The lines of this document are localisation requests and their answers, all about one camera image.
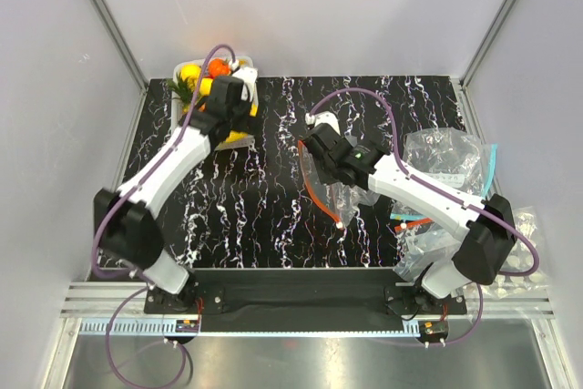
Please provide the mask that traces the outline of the yellow banana bunch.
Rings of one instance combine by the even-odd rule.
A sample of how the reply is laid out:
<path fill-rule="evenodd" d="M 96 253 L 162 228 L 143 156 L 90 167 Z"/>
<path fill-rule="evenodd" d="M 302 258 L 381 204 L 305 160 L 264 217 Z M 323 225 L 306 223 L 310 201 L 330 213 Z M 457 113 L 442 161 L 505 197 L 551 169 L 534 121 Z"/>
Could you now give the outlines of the yellow banana bunch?
<path fill-rule="evenodd" d="M 251 110 L 248 116 L 237 120 L 229 136 L 226 138 L 226 143 L 233 143 L 244 138 L 254 136 L 261 127 L 261 122 L 258 119 L 259 107 L 255 104 L 251 105 Z"/>

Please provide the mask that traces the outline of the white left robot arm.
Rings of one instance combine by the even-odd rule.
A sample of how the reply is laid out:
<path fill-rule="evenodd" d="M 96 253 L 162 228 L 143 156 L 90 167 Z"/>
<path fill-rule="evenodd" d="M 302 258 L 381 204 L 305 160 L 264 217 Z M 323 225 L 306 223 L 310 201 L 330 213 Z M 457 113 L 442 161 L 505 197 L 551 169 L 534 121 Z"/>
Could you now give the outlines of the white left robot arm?
<path fill-rule="evenodd" d="M 189 311 L 197 291 L 187 284 L 187 269 L 165 249 L 157 217 L 180 182 L 231 132 L 251 131 L 251 111 L 259 106 L 257 77 L 255 68 L 241 67 L 214 78 L 204 104 L 191 108 L 155 157 L 118 189 L 103 189 L 94 198 L 95 248 L 140 271 L 165 291 L 176 312 Z"/>

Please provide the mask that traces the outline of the clear bag orange zipper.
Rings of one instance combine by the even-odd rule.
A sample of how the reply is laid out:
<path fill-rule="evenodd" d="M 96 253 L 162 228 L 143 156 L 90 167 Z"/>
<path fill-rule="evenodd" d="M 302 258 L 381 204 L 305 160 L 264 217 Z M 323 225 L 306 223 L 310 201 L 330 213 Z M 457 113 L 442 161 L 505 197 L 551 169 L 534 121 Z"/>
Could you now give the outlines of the clear bag orange zipper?
<path fill-rule="evenodd" d="M 379 194 L 358 186 L 351 188 L 341 182 L 323 183 L 314 159 L 301 140 L 298 141 L 298 151 L 304 187 L 312 202 L 335 222 L 338 229 L 345 229 L 350 224 L 361 205 L 372 207 L 379 200 Z"/>

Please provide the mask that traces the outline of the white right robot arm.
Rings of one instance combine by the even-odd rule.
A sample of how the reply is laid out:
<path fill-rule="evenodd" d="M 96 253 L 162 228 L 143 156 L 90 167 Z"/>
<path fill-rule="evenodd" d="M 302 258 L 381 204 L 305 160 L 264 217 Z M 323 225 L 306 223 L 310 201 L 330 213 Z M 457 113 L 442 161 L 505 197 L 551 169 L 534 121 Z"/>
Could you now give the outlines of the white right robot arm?
<path fill-rule="evenodd" d="M 405 166 L 370 141 L 355 145 L 333 126 L 321 123 L 299 142 L 304 186 L 312 202 L 343 227 L 338 186 L 399 201 L 426 216 L 460 243 L 449 261 L 433 263 L 414 289 L 422 312 L 435 312 L 453 290 L 474 282 L 492 284 L 515 243 L 507 199 L 488 200 L 453 189 Z"/>

